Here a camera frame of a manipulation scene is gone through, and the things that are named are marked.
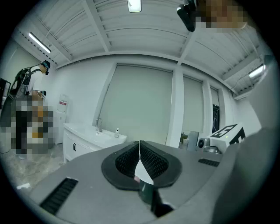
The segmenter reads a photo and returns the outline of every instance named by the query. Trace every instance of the white countertop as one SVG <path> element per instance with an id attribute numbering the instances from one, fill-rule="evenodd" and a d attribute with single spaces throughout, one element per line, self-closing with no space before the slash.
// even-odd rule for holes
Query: white countertop
<path id="1" fill-rule="evenodd" d="M 97 145 L 102 148 L 108 148 L 114 145 L 122 144 L 126 141 L 125 135 L 119 135 L 115 138 L 115 133 L 102 130 L 102 132 L 96 131 L 95 126 L 85 124 L 68 123 L 64 124 L 64 128 L 78 137 Z"/>

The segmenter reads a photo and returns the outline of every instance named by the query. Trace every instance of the gray tile floor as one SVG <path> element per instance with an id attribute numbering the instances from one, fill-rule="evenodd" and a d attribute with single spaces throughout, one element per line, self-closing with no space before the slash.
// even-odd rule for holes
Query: gray tile floor
<path id="1" fill-rule="evenodd" d="M 20 191 L 29 194 L 30 191 L 47 175 L 64 165 L 63 144 L 58 144 L 49 149 L 46 154 L 28 154 L 27 158 L 21 160 L 15 150 L 0 154 L 0 161 L 4 170 L 14 187 L 30 184 L 29 188 Z"/>

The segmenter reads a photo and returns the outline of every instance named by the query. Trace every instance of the bathroom vanity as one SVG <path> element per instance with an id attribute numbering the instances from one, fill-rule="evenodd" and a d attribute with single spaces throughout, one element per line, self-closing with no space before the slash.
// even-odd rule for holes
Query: bathroom vanity
<path id="1" fill-rule="evenodd" d="M 126 141 L 125 135 L 115 138 L 115 133 L 102 130 L 96 131 L 94 126 L 81 124 L 64 124 L 63 158 L 64 162 L 86 153 L 98 151 Z"/>

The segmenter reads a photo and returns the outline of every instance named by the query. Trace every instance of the pixelated area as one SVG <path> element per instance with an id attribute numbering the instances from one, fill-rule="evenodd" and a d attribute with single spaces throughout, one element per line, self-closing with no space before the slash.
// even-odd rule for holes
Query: pixelated area
<path id="1" fill-rule="evenodd" d="M 47 154 L 53 148 L 58 128 L 54 126 L 56 118 L 52 107 L 45 101 L 21 96 L 4 110 L 10 112 L 2 111 L 4 119 L 10 120 L 10 126 L 6 122 L 1 132 L 5 134 L 6 146 L 10 145 L 16 154 Z"/>
<path id="2" fill-rule="evenodd" d="M 196 27 L 227 33 L 245 27 L 248 16 L 233 0 L 197 0 Z"/>

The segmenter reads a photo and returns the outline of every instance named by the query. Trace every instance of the black backpack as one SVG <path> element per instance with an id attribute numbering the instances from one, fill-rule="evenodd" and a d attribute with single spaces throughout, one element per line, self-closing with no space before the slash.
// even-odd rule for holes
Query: black backpack
<path id="1" fill-rule="evenodd" d="M 26 85 L 26 86 L 29 85 L 31 75 L 34 72 L 41 71 L 40 69 L 35 69 L 34 71 L 31 72 L 31 68 L 32 67 L 24 68 L 17 73 L 16 77 L 14 78 L 14 82 L 10 88 L 9 94 L 11 94 L 12 96 L 16 95 L 21 85 Z"/>

